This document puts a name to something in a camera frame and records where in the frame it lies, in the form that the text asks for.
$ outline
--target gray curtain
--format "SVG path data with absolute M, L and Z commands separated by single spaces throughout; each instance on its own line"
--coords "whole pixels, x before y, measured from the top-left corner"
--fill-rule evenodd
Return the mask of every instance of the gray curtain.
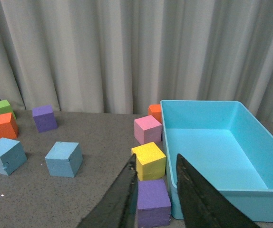
M 122 114 L 238 100 L 273 121 L 273 1 L 0 0 L 0 99 Z

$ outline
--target foam cube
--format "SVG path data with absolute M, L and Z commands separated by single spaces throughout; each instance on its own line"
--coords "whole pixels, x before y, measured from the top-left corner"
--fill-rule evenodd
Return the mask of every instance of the foam cube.
M 13 113 L 0 114 L 0 138 L 16 139 L 18 126 Z
M 165 183 L 160 180 L 138 182 L 137 226 L 139 228 L 168 226 L 171 203 Z
M 136 171 L 141 181 L 155 180 L 165 175 L 166 156 L 154 142 L 131 149 L 136 154 Z
M 50 104 L 33 108 L 32 114 L 39 133 L 57 128 L 56 119 Z
M 148 115 L 152 115 L 156 120 L 162 123 L 162 111 L 160 104 L 151 104 L 148 107 Z
M 27 160 L 19 141 L 0 139 L 0 173 L 9 176 Z
M 162 139 L 162 125 L 152 115 L 138 118 L 134 121 L 134 134 L 141 145 L 158 143 Z
M 4 114 L 4 113 L 12 113 L 14 118 L 16 119 L 16 116 L 8 100 L 0 101 L 0 114 Z
M 75 177 L 82 161 L 78 142 L 56 142 L 46 156 L 51 176 Z

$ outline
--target light blue block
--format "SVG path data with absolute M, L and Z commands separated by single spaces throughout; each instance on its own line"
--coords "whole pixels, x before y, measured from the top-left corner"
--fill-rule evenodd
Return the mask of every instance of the light blue block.
M 19 141 L 0 139 L 0 173 L 9 176 L 27 160 Z
M 75 177 L 82 161 L 78 142 L 56 142 L 46 156 L 51 176 Z

